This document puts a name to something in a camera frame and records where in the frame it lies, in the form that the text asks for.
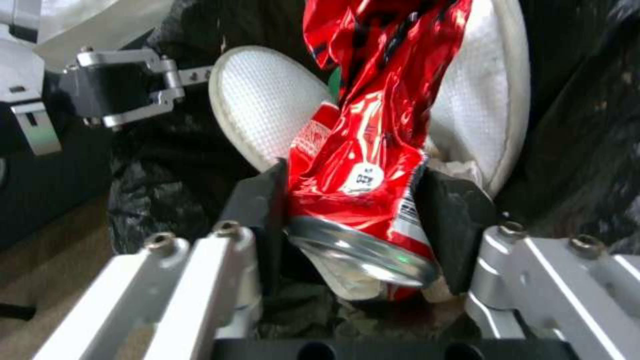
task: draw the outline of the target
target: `metal linkage arm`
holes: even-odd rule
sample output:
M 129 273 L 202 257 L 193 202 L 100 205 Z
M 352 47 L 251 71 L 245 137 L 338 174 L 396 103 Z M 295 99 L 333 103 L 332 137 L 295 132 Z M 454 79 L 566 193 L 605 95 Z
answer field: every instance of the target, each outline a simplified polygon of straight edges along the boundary
M 114 358 L 135 325 L 160 319 L 188 251 L 186 240 L 159 233 L 137 254 L 114 257 L 35 359 Z
M 581 359 L 640 354 L 640 259 L 609 256 L 589 236 L 526 236 L 507 223 L 484 233 L 466 309 L 486 338 L 523 338 L 514 310 L 542 338 Z
M 220 222 L 195 245 L 145 359 L 205 359 L 215 338 L 246 337 L 261 315 L 257 269 L 253 233 Z
M 184 88 L 206 83 L 210 73 L 211 66 L 178 70 L 174 60 L 151 49 L 94 51 L 85 47 L 65 69 L 61 88 L 70 94 L 76 115 L 84 117 L 85 123 L 118 129 L 173 111 L 174 102 L 185 96 Z M 143 74 L 161 76 L 164 87 L 150 91 Z M 135 99 L 140 92 L 144 92 L 142 98 Z

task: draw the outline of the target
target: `green object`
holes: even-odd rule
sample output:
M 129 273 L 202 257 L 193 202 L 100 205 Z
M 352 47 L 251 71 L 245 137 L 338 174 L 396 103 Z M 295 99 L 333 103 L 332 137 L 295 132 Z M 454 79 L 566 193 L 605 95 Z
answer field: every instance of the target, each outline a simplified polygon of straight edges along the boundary
M 336 68 L 331 76 L 329 77 L 329 94 L 331 94 L 331 98 L 333 99 L 333 103 L 338 103 L 338 93 L 340 92 L 340 68 Z

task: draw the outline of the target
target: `gray metal frame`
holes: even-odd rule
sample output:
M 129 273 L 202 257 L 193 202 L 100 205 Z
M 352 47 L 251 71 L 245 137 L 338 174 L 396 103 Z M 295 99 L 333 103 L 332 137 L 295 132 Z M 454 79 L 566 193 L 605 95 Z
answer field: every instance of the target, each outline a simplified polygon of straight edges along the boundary
M 157 323 L 145 359 L 200 359 L 214 338 L 247 337 L 262 314 L 253 233 L 222 222 L 199 239 L 159 233 L 114 257 L 35 359 L 112 359 L 130 330 Z
M 42 102 L 44 61 L 0 24 L 0 101 L 10 105 L 36 155 L 61 150 L 58 135 Z
M 604 254 L 592 238 L 546 239 L 521 229 L 484 232 L 467 313 L 487 338 L 536 335 L 572 344 L 581 359 L 640 354 L 640 259 Z

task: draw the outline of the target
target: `hole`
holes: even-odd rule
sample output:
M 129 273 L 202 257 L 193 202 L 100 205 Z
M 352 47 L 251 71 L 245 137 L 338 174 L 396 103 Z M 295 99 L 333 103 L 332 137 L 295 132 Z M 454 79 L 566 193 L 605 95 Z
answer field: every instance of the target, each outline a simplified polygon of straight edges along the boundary
M 11 87 L 9 88 L 9 91 L 10 91 L 12 94 L 15 94 L 15 93 L 17 93 L 17 92 L 23 92 L 23 91 L 26 91 L 26 90 L 27 90 L 27 89 L 25 89 L 25 88 L 24 88 L 24 86 L 20 86 L 20 85 L 18 85 L 18 86 L 11 86 Z
M 505 221 L 502 226 L 504 226 L 509 231 L 513 231 L 514 233 L 524 232 L 524 226 L 515 221 Z
M 529 285 L 529 273 L 528 272 L 523 272 L 522 274 L 520 274 L 520 282 L 524 286 Z
M 162 242 L 164 242 L 164 241 L 166 241 L 166 240 L 167 240 L 167 237 L 166 237 L 165 235 L 158 235 L 158 236 L 156 236 L 156 237 L 154 238 L 153 243 L 154 243 L 154 244 L 159 244 L 159 243 L 162 243 Z
M 578 241 L 589 246 L 597 246 L 599 244 L 598 239 L 585 234 L 578 235 Z
M 475 346 L 465 343 L 455 343 L 447 347 L 444 352 L 445 360 L 484 360 L 484 356 Z
M 29 120 L 29 125 L 31 126 L 38 126 L 38 122 L 36 121 L 36 118 L 33 116 L 32 113 L 27 113 L 27 120 Z
M 333 349 L 325 343 L 307 343 L 298 352 L 298 360 L 335 360 Z

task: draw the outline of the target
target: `red aluminum can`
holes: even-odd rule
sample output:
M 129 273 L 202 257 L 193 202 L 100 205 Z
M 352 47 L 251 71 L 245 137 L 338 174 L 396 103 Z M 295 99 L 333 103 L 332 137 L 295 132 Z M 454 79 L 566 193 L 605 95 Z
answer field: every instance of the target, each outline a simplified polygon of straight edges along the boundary
M 304 35 L 342 69 L 291 146 L 289 238 L 402 286 L 435 280 L 413 203 L 425 169 L 429 107 L 460 48 L 471 0 L 307 1 Z

